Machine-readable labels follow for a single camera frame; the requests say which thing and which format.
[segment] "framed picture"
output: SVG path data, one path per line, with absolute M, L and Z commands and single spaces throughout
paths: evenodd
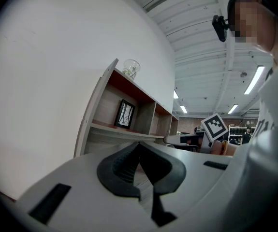
M 135 106 L 130 104 L 128 101 L 121 100 L 114 125 L 129 129 L 134 113 L 134 108 Z

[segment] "glass jar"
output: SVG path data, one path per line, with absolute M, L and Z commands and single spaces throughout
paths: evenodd
M 133 59 L 128 59 L 124 62 L 123 73 L 132 80 L 134 80 L 140 69 L 140 64 Z

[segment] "ceiling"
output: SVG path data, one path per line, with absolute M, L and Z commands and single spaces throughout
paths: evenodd
M 212 18 L 227 17 L 227 2 L 135 1 L 158 24 L 175 51 L 175 90 L 179 99 L 175 99 L 173 113 L 188 117 L 207 117 L 215 112 L 222 117 L 258 117 L 257 91 L 273 59 L 246 43 L 235 43 L 229 35 L 226 42 L 219 41 Z M 266 68 L 252 92 L 244 95 L 258 65 Z M 237 109 L 228 115 L 234 104 L 238 104 Z M 187 114 L 180 105 L 186 107 Z

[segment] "shelf unit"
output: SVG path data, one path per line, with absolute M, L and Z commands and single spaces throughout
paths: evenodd
M 176 135 L 178 118 L 117 70 L 117 61 L 104 72 L 90 98 L 79 130 L 75 156 L 132 141 L 162 144 L 165 136 Z M 114 125 L 121 100 L 135 106 L 129 129 Z
M 228 134 L 228 141 L 231 139 L 236 139 L 236 142 L 238 144 L 241 143 L 241 138 L 243 134 L 246 132 L 247 127 L 233 127 L 229 125 L 229 134 Z M 251 127 L 250 128 L 250 133 L 253 134 L 256 127 Z

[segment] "camera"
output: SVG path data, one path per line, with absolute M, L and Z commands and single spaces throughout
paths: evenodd
M 219 40 L 221 42 L 225 42 L 227 39 L 227 29 L 229 26 L 225 23 L 224 17 L 218 15 L 213 16 L 212 25 L 218 35 Z

